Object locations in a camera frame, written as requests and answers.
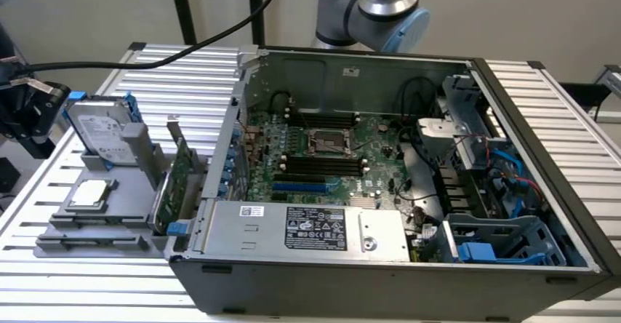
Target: black metal stand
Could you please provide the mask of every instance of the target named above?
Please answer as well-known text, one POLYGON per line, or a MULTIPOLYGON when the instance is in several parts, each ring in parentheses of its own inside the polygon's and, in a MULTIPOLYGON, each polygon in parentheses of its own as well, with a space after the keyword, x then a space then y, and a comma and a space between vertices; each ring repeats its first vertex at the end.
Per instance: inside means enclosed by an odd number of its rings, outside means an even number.
MULTIPOLYGON (((251 12, 256 11, 261 6, 263 0, 251 1, 251 12)), ((252 43, 257 45, 265 45, 265 25, 263 22, 263 13, 259 14, 256 19, 252 21, 252 43)))
POLYGON ((188 0, 175 0, 175 7, 177 8, 179 24, 181 27, 181 34, 184 35, 185 44, 196 44, 195 23, 192 21, 192 10, 188 0))

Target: wall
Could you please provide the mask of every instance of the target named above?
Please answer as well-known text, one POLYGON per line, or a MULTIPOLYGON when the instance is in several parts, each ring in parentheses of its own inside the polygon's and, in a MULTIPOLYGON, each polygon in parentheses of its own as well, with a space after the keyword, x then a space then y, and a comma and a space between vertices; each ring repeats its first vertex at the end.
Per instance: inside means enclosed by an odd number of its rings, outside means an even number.
MULTIPOLYGON (((416 52, 504 60, 541 60, 565 81, 588 81, 621 59, 616 32, 621 0, 422 0, 432 11, 416 52)), ((248 14, 248 0, 191 0, 199 38, 248 14)), ((119 60, 135 41, 181 43, 173 0, 13 0, 0 6, 5 25, 32 62, 119 60)), ((306 46, 316 0, 275 0, 267 10, 268 44, 306 46)), ((251 42, 249 28, 219 45, 251 42)), ((107 71, 43 76, 92 90, 107 71)))

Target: power supply label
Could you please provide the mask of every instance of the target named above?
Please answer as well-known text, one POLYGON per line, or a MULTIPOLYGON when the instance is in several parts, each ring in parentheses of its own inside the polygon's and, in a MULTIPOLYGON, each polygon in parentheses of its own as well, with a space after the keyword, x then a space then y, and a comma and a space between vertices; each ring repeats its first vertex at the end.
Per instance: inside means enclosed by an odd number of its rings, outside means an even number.
POLYGON ((288 207, 284 245, 300 250, 348 250, 345 210, 288 207))

